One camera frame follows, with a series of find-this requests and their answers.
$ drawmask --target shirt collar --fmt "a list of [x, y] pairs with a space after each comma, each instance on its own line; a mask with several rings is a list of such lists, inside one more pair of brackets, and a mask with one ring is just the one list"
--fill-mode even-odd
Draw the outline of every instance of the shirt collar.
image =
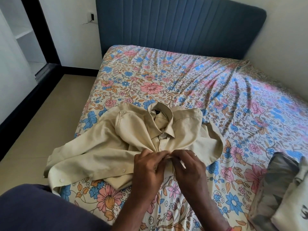
[[154, 122], [154, 119], [151, 115], [151, 111], [153, 111], [153, 110], [159, 110], [159, 111], [161, 111], [165, 114], [165, 116], [169, 120], [169, 123], [168, 123], [164, 132], [169, 134], [172, 137], [175, 137], [174, 130], [172, 128], [173, 113], [172, 113], [171, 109], [168, 106], [164, 105], [163, 103], [156, 102], [156, 103], [150, 104], [148, 106], [147, 112], [145, 114], [145, 121], [146, 121], [146, 124], [148, 126], [148, 133], [149, 133], [151, 139], [153, 139], [153, 138], [155, 138], [155, 137], [157, 137], [157, 136], [159, 136], [160, 134], [163, 133], [162, 131], [160, 131], [158, 129], [157, 125]]

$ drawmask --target blue upholstered headboard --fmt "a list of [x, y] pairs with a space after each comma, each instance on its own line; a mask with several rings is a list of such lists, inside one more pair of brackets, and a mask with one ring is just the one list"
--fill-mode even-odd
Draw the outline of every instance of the blue upholstered headboard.
[[242, 59], [263, 9], [230, 0], [96, 0], [102, 55], [112, 45]]

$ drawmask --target wall socket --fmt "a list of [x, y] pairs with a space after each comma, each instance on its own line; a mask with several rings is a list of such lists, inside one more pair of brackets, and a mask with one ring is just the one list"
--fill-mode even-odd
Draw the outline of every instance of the wall socket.
[[98, 24], [97, 14], [95, 14], [93, 12], [88, 12], [87, 13], [87, 22]]

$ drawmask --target navy fabric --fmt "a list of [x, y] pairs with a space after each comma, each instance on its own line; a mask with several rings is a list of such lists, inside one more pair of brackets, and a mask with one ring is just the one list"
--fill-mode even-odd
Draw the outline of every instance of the navy fabric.
[[48, 186], [24, 184], [0, 196], [2, 231], [109, 231], [90, 212], [56, 196]]
[[231, 0], [96, 0], [102, 55], [137, 45], [242, 59], [266, 12]]

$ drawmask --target floral bedsheet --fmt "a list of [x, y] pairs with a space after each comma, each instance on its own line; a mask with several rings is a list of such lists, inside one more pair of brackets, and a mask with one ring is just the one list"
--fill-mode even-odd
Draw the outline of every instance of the floral bedsheet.
[[[154, 102], [198, 107], [204, 122], [214, 121], [226, 145], [220, 159], [207, 167], [208, 184], [221, 214], [237, 231], [253, 229], [247, 214], [273, 153], [284, 151], [299, 160], [308, 150], [307, 103], [247, 60], [113, 46], [103, 58], [75, 137], [124, 102], [145, 109]], [[60, 194], [112, 224], [130, 189], [116, 191], [103, 180], [86, 178]], [[204, 230], [173, 176], [165, 178], [140, 226], [171, 229]]]

